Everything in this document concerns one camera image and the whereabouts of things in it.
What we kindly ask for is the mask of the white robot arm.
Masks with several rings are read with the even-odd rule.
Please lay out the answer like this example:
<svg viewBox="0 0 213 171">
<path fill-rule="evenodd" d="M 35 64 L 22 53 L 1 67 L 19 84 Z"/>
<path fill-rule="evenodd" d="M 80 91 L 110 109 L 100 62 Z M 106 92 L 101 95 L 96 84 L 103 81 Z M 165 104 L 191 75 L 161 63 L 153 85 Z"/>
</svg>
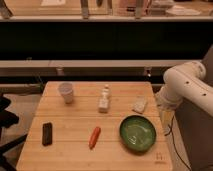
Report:
<svg viewBox="0 0 213 171">
<path fill-rule="evenodd" d="M 155 94 L 161 108 L 177 109 L 186 98 L 213 117 L 213 87 L 204 82 L 206 68 L 199 61 L 186 62 L 167 69 L 164 84 Z"/>
</svg>

